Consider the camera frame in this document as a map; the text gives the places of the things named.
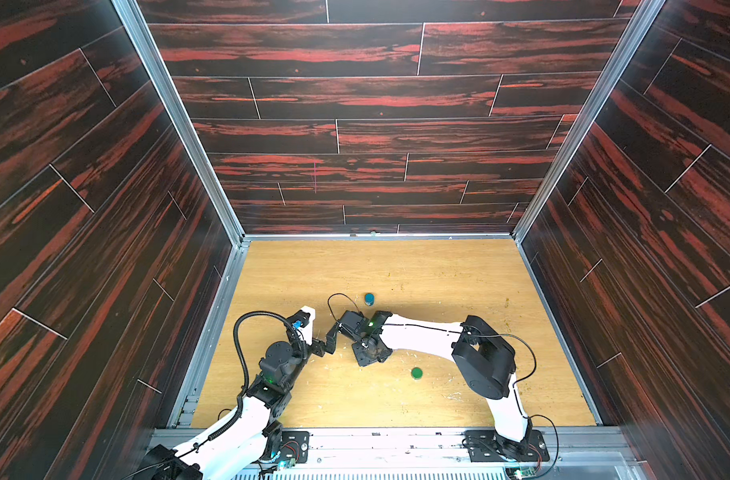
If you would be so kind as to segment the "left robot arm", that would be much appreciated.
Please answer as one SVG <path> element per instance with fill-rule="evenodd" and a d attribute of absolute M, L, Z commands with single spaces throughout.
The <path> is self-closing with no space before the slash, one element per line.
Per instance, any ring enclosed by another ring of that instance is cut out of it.
<path fill-rule="evenodd" d="M 188 441 L 173 448 L 153 447 L 128 479 L 231 479 L 252 463 L 280 460 L 279 417 L 309 358 L 335 352 L 340 322 L 335 321 L 326 338 L 318 340 L 311 332 L 311 313 L 300 310 L 290 319 L 278 319 L 286 327 L 287 339 L 268 347 L 259 361 L 259 373 L 245 382 L 236 406 Z"/>

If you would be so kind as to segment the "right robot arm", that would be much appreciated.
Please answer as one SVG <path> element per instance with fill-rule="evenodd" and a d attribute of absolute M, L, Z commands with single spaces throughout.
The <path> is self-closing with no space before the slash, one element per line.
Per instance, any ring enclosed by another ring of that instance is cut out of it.
<path fill-rule="evenodd" d="M 482 318 L 432 323 L 378 311 L 371 318 L 347 311 L 339 331 L 353 341 L 357 363 L 385 362 L 397 350 L 434 355 L 453 362 L 467 386 L 486 399 L 494 419 L 490 447 L 506 460 L 528 461 L 532 421 L 517 387 L 515 349 Z"/>

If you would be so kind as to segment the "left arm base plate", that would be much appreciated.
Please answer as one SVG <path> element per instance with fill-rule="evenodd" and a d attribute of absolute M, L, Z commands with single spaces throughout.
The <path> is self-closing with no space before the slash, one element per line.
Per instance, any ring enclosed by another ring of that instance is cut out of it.
<path fill-rule="evenodd" d="M 310 449 L 310 432 L 280 429 L 268 436 L 255 435 L 235 449 L 244 465 L 265 463 L 290 467 L 305 464 Z"/>

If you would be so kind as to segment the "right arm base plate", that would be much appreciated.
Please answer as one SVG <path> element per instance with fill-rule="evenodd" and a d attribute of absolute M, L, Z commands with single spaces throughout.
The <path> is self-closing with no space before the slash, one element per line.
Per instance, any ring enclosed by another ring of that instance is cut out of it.
<path fill-rule="evenodd" d="M 528 430 L 523 440 L 509 440 L 494 429 L 466 430 L 462 446 L 470 460 L 480 462 L 543 463 L 551 459 L 543 434 Z"/>

